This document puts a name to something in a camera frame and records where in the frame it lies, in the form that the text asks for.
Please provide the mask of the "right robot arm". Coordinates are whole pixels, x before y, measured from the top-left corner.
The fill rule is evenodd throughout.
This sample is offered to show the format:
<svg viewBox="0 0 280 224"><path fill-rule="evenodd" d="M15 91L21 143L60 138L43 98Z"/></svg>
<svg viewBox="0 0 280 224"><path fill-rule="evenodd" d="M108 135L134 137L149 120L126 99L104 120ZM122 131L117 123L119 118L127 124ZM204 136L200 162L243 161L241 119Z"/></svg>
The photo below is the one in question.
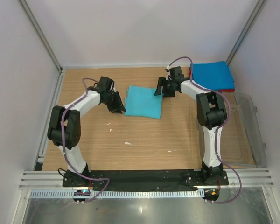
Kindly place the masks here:
<svg viewBox="0 0 280 224"><path fill-rule="evenodd" d="M196 101L196 117L204 134L204 155L201 179L207 184L216 184L223 176L224 166L220 152L220 138L227 111L222 93L207 89L190 77L185 77L181 67L167 66L166 77L159 77L155 95L174 97L176 92L186 94Z"/></svg>

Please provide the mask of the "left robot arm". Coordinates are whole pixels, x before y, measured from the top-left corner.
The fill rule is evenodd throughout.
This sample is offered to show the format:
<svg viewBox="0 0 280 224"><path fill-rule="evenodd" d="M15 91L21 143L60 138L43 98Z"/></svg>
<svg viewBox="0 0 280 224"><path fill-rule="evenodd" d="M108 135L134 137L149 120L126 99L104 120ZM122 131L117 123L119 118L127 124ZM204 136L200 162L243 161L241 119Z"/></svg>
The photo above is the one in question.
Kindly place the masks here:
<svg viewBox="0 0 280 224"><path fill-rule="evenodd" d="M115 82L101 77L92 86L86 86L82 79L84 93L71 103L52 108L47 137L62 152L68 165L63 175L63 186L84 187L95 179L90 178L87 162L83 159L79 141L81 138L81 118L93 107L104 104L111 113L126 112Z"/></svg>

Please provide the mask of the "cyan t shirt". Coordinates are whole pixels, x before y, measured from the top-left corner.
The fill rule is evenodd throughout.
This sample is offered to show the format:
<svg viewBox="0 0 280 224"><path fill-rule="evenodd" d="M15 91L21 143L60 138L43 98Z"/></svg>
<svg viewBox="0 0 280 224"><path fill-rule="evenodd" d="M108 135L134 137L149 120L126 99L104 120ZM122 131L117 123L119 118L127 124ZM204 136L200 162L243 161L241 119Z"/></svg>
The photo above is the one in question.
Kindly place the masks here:
<svg viewBox="0 0 280 224"><path fill-rule="evenodd" d="M155 96L156 89L130 85L126 90L126 116L161 118L163 94Z"/></svg>

